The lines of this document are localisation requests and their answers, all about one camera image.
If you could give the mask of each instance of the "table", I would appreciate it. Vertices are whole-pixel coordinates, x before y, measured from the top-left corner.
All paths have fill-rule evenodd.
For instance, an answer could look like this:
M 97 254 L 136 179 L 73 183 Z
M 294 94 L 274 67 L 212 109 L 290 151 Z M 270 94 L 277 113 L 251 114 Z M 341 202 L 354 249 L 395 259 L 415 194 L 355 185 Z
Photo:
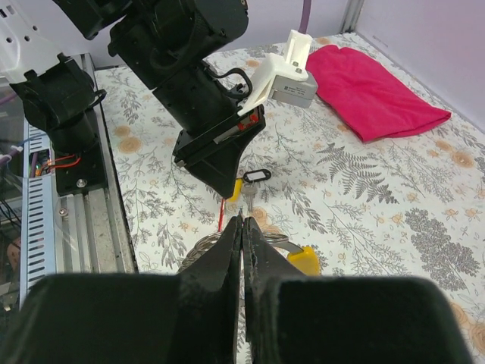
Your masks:
M 450 109 L 412 75 L 350 33 L 315 39 L 381 62 L 430 104 Z M 267 45 L 217 53 L 219 70 L 257 67 Z M 96 74 L 136 259 L 144 272 L 174 273 L 198 239 L 215 232 L 219 197 L 170 163 L 178 124 L 119 67 Z M 267 127 L 241 172 L 267 168 L 255 218 L 263 231 L 311 245 L 323 275 L 417 275 L 449 298 L 472 355 L 485 362 L 485 136 L 455 111 L 420 136 L 363 144 L 319 98 L 309 109 L 266 104 Z M 227 220 L 243 201 L 228 204 Z M 238 361 L 247 346 L 239 330 Z

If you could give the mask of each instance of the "screw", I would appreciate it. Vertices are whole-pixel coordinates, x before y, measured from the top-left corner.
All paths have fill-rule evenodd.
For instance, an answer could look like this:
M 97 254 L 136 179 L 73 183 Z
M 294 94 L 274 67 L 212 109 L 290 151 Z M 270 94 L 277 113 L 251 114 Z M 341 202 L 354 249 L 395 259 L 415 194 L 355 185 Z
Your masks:
M 76 186 L 78 186 L 79 188 L 83 188 L 83 187 L 86 187 L 86 185 L 88 184 L 87 180 L 84 180 L 82 178 L 80 178 L 79 180 L 77 180 L 76 182 Z

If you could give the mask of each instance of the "floral tablecloth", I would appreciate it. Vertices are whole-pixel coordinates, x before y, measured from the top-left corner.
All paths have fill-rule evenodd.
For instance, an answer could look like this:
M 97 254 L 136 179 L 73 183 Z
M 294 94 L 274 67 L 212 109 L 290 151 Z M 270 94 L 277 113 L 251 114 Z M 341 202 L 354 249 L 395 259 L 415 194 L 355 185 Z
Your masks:
M 432 105 L 414 77 L 355 34 L 316 39 L 381 62 Z M 220 71 L 249 73 L 283 45 L 217 53 Z M 219 198 L 171 163 L 178 124 L 134 73 L 98 71 L 114 162 L 141 271 L 173 273 L 198 239 L 215 232 Z M 320 99 L 310 109 L 269 101 L 267 127 L 241 171 L 267 168 L 255 217 L 265 231 L 312 245 L 323 275 L 418 275 L 449 298 L 472 355 L 485 362 L 485 136 L 456 113 L 420 136 L 363 144 Z M 227 220 L 243 200 L 229 204 Z M 239 333 L 238 362 L 247 346 Z

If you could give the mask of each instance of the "folded red towel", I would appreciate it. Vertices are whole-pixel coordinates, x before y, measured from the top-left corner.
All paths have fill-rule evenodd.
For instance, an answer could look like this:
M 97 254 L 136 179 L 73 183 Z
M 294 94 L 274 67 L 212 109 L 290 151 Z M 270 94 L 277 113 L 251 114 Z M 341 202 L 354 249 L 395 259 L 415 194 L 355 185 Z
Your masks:
M 416 135 L 451 117 L 449 111 L 428 105 L 379 62 L 354 49 L 326 45 L 310 55 L 306 68 L 318 83 L 317 94 L 363 142 Z

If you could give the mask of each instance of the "wall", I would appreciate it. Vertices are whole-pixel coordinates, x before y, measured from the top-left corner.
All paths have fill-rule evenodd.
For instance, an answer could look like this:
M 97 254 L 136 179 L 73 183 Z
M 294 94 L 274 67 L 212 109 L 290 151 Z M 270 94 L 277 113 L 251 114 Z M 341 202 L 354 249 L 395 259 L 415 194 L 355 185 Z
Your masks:
M 485 130 L 484 0 L 365 0 L 357 32 Z
M 18 0 L 25 12 L 36 22 L 47 38 L 59 44 L 64 53 L 72 55 L 90 52 L 96 67 L 120 64 L 106 51 L 108 30 L 93 41 L 85 40 L 52 0 Z M 313 36 L 337 34 L 347 1 L 314 0 L 308 32 Z M 249 0 L 249 28 L 243 37 L 227 49 L 285 42 L 290 29 L 298 29 L 302 0 Z

